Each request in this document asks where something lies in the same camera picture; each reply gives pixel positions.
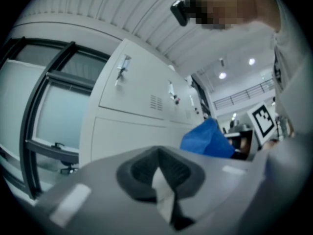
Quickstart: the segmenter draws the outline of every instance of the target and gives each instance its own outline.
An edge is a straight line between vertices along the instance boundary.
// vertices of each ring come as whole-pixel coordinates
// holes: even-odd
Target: ceiling light
[[[220,74],[219,78],[220,78],[220,79],[224,79],[224,78],[226,78],[226,76],[227,76],[226,73],[222,72],[222,73]]]
[[[254,65],[254,64],[255,64],[255,59],[254,59],[254,58],[251,58],[251,59],[249,60],[249,64],[250,64],[250,65]]]

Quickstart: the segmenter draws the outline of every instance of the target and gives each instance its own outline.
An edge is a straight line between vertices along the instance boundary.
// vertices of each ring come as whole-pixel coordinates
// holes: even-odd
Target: balcony
[[[274,81],[273,79],[270,79],[242,92],[217,100],[214,102],[214,106],[216,110],[227,108],[265,94],[273,89]]]

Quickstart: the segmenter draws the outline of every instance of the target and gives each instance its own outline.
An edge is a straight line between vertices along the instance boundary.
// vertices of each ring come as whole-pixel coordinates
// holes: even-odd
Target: blue bag
[[[218,158],[230,158],[235,152],[235,148],[229,144],[213,118],[209,118],[187,133],[181,141],[180,148]]]

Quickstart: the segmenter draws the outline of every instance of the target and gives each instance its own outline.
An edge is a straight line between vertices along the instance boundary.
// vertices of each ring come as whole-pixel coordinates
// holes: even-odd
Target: person
[[[185,4],[188,17],[203,28],[227,30],[235,25],[259,21],[275,31],[276,112],[287,118],[280,95],[312,54],[298,23],[284,3],[281,0],[186,0]],[[293,132],[292,123],[288,121]]]

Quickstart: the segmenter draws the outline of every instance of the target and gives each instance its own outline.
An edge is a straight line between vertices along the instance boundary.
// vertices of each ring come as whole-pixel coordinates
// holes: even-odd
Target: cabinet door
[[[170,100],[170,95],[164,71],[169,68],[150,52],[128,40],[124,41],[126,46],[110,73],[99,106],[166,119],[164,101]]]

